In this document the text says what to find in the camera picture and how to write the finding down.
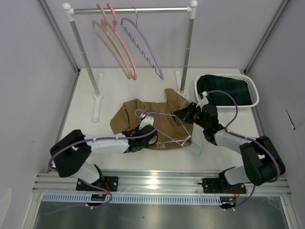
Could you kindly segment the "light blue wire hanger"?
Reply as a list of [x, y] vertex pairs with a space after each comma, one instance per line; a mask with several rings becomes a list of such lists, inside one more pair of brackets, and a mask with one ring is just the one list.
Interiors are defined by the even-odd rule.
[[[159, 113], [155, 110], [143, 110], [143, 109], [136, 109], [134, 114], [140, 118], [142, 121], [150, 114], [157, 114], [158, 115], [158, 119], [159, 122], [158, 124], [161, 123], [161, 116], [165, 115], [165, 116], [171, 116], [171, 117], [177, 117], [176, 115], [173, 114], [167, 114], [167, 113]], [[167, 135], [166, 133], [162, 132], [161, 130], [159, 130], [159, 127], [155, 127], [154, 130], [157, 131], [158, 133], [161, 133], [162, 135], [166, 136], [167, 138], [170, 139], [169, 142], [166, 143], [176, 143], [177, 145], [181, 146], [182, 148], [186, 149], [187, 151], [191, 152], [192, 154], [194, 154], [195, 156], [201, 156], [203, 151], [202, 149], [199, 147], [199, 145], [193, 141], [193, 137], [192, 134], [190, 134], [190, 132], [188, 131], [188, 129], [185, 127], [185, 125], [183, 124], [182, 120], [180, 118], [178, 118], [178, 121], [180, 122], [181, 126], [183, 127], [183, 129], [185, 130], [185, 132], [188, 134], [188, 136], [184, 139], [184, 140], [177, 140], [174, 139], [172, 137], [170, 137], [169, 135]], [[199, 149], [199, 153], [197, 154], [196, 152], [194, 152], [189, 146], [185, 146], [185, 143], [187, 140], [191, 139], [192, 144], [194, 144], [198, 149]]]

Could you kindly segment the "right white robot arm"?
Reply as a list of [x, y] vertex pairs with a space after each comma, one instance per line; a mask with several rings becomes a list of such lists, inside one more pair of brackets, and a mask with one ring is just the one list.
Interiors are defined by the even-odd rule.
[[215, 105], [206, 104], [200, 107], [191, 103], [186, 108], [175, 111], [174, 115], [185, 123], [200, 126], [207, 142], [241, 155], [242, 166], [219, 173], [217, 185], [222, 192], [229, 192], [235, 185], [242, 183], [260, 186], [276, 182], [286, 172], [285, 165], [269, 137], [263, 135], [253, 139], [227, 130], [219, 123]]

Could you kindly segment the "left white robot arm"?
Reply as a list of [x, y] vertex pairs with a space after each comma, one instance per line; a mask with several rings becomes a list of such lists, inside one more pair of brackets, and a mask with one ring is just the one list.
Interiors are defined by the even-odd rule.
[[98, 138], [84, 135], [80, 129], [76, 129], [50, 149], [49, 166], [54, 164], [60, 177], [76, 177], [78, 191], [97, 191], [102, 188], [110, 191], [110, 183], [100, 168], [86, 160], [103, 154], [134, 153], [155, 145], [157, 140], [157, 129], [150, 124]]

